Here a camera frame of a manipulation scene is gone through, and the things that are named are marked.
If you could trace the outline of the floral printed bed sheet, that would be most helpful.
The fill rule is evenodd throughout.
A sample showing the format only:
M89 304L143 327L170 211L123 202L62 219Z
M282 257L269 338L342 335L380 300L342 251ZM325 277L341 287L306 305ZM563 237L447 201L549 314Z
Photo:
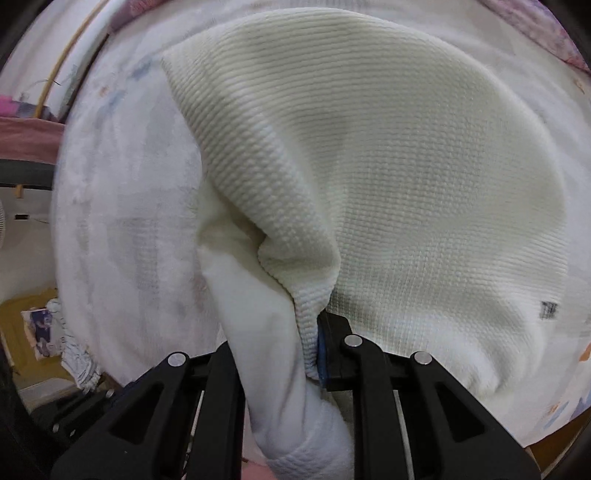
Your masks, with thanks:
M193 249L201 177L160 56L274 1L170 1L116 33L70 113L52 196L59 296L76 338L118 382L219 336ZM533 444L590 409L590 78L510 26L489 1L346 1L470 54L544 121L568 197L569 274L538 372L490 410Z

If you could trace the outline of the striped clothes on floor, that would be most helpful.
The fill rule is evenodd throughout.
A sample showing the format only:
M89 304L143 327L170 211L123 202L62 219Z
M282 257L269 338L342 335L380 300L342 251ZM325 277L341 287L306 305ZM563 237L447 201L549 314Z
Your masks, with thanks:
M102 369L69 328L58 298L21 312L24 332L38 361L57 357L79 390L95 390Z

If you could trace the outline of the purple floral quilt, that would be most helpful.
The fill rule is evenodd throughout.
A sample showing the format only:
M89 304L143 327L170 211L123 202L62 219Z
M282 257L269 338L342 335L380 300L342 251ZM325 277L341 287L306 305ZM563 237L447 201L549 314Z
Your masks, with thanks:
M569 33L540 1L481 0L480 3L553 56L590 73L590 55L584 52L583 42Z

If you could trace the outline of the pink towel on rack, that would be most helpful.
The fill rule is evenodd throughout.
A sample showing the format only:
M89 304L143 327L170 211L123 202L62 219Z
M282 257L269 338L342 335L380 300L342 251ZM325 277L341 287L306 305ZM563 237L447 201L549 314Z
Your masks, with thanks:
M51 190L65 125L47 107L1 96L1 186Z

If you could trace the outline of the white snap-button jacket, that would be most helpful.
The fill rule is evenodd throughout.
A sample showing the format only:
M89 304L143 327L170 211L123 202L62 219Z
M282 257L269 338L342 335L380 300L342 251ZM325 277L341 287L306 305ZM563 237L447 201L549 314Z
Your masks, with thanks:
M334 8L250 15L168 49L197 140L197 255L252 432L280 479L349 479L317 383L318 314L430 351L479 398L535 372L567 273L538 116L480 62Z

